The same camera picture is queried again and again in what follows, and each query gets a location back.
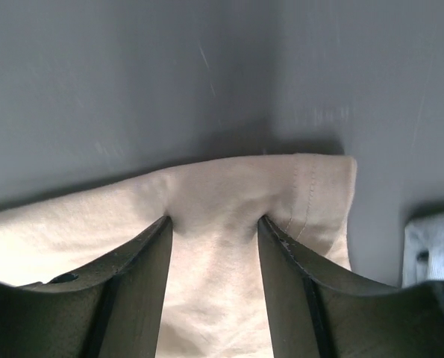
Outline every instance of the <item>stitching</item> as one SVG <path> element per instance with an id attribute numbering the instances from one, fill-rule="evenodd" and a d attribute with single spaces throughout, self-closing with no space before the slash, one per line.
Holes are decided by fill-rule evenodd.
<path id="1" fill-rule="evenodd" d="M 296 241 L 298 241 L 299 237 L 303 233 L 304 229 L 306 229 L 308 225 L 308 219 L 310 217 L 310 208 L 311 208 L 311 201 L 313 199 L 314 194 L 314 184 L 316 182 L 316 159 L 318 159 L 317 155 L 314 154 L 315 157 L 313 158 L 313 165 L 311 166 L 311 183 L 310 183 L 310 196 L 308 197 L 308 207 L 306 209 L 306 216 L 304 218 L 304 225 L 301 228 L 301 231 L 299 232 L 298 236 L 296 237 Z"/>
<path id="2" fill-rule="evenodd" d="M 293 203 L 291 204 L 291 213 L 290 213 L 290 220 L 288 221 L 287 228 L 284 229 L 286 233 L 288 233 L 288 229 L 290 228 L 291 222 L 293 221 L 293 211 L 295 209 L 295 202 L 296 202 L 296 192 L 298 191 L 298 185 L 296 178 L 298 177 L 298 168 L 299 168 L 299 160 L 296 158 L 297 161 L 295 162 L 295 169 L 293 170 L 293 192 L 291 196 L 293 197 Z"/>

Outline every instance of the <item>screw hole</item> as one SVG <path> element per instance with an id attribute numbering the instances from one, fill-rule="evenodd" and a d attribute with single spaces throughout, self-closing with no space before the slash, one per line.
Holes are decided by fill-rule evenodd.
<path id="1" fill-rule="evenodd" d="M 426 263 L 429 261 L 429 251 L 422 251 L 417 254 L 417 261 L 420 263 Z"/>
<path id="2" fill-rule="evenodd" d="M 53 278 L 49 281 L 49 283 L 66 283 L 71 282 L 78 279 L 77 274 L 60 274 L 59 276 Z"/>

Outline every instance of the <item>folded fabric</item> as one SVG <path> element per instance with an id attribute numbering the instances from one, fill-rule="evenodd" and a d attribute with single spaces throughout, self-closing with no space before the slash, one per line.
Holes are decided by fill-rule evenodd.
<path id="1" fill-rule="evenodd" d="M 405 229 L 402 286 L 444 280 L 444 213 L 411 221 Z"/>
<path id="2" fill-rule="evenodd" d="M 350 157 L 236 157 L 164 169 L 0 213 L 0 281 L 47 282 L 163 215 L 174 222 L 157 357 L 273 357 L 257 252 L 267 214 L 349 268 Z"/>

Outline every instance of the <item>scratch mark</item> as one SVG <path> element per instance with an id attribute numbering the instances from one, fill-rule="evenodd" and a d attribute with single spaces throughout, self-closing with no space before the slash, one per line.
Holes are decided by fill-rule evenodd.
<path id="1" fill-rule="evenodd" d="M 298 116 L 298 108 L 296 108 L 296 105 L 293 105 L 293 115 L 295 117 L 295 123 L 299 122 L 299 116 Z"/>
<path id="2" fill-rule="evenodd" d="M 210 81 L 210 89 L 212 90 L 213 97 L 216 97 L 215 89 L 213 88 L 212 81 Z"/>
<path id="3" fill-rule="evenodd" d="M 340 18 L 338 17 L 338 15 L 336 15 L 336 42 L 339 45 L 341 43 L 341 38 L 340 38 Z"/>
<path id="4" fill-rule="evenodd" d="M 417 119 L 416 119 L 416 124 L 414 125 L 413 140 L 412 140 L 412 142 L 410 144 L 410 154 L 413 153 L 414 147 L 416 145 L 417 132 L 419 132 L 419 126 L 421 124 L 422 112 L 424 111 L 425 94 L 426 94 L 427 89 L 428 89 L 429 81 L 431 80 L 432 65 L 434 64 L 434 39 L 436 38 L 436 33 L 437 33 L 437 23 L 434 26 L 434 31 L 432 33 L 431 59 L 430 59 L 430 62 L 429 62 L 428 73 L 426 75 L 425 82 L 424 82 L 424 88 L 422 89 L 421 103 L 419 104 L 419 109 L 417 111 Z"/>
<path id="5" fill-rule="evenodd" d="M 328 11 L 329 11 L 329 18 L 333 19 L 333 0 L 329 0 Z"/>
<path id="6" fill-rule="evenodd" d="M 104 148 L 102 147 L 101 143 L 96 142 L 95 145 L 96 150 L 99 154 L 103 154 L 105 152 Z"/>
<path id="7" fill-rule="evenodd" d="M 204 53 L 203 48 L 201 47 L 200 41 L 198 42 L 198 49 L 200 50 L 200 54 L 201 54 L 202 58 L 204 59 L 205 66 L 210 71 L 210 67 L 208 66 L 208 61 L 207 61 L 207 58 L 205 57 L 205 53 Z"/>

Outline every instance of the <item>gray wall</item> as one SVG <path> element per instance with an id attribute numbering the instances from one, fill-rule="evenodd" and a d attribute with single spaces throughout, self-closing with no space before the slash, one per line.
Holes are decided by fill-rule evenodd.
<path id="1" fill-rule="evenodd" d="M 295 151 L 357 158 L 354 270 L 397 283 L 444 203 L 444 1 L 0 0 L 0 208 Z"/>

